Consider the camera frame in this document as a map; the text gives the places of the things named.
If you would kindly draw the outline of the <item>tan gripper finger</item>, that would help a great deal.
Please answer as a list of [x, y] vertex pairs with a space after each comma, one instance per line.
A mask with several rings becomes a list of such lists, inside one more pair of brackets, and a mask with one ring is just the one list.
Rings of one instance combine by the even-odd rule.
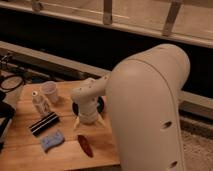
[[97, 123], [103, 127], [105, 127], [105, 122], [101, 116], [98, 115]]
[[79, 116], [77, 116], [75, 123], [74, 123], [74, 126], [73, 126], [73, 129], [76, 130], [79, 125], [80, 125], [80, 119], [79, 119]]

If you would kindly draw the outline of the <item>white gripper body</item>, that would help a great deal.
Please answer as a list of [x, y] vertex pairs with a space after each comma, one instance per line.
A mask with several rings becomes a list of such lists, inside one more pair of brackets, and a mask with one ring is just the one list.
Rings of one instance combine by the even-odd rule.
[[80, 103], [78, 118], [83, 124], [92, 124], [98, 119], [97, 99], [93, 98], [90, 101]]

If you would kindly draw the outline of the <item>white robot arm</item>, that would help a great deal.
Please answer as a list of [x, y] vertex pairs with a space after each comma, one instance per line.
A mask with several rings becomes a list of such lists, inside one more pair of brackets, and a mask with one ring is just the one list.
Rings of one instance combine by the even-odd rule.
[[105, 96], [122, 171], [186, 171], [179, 94], [189, 72], [189, 58], [176, 45], [134, 54], [72, 90], [77, 122], [99, 120], [97, 99]]

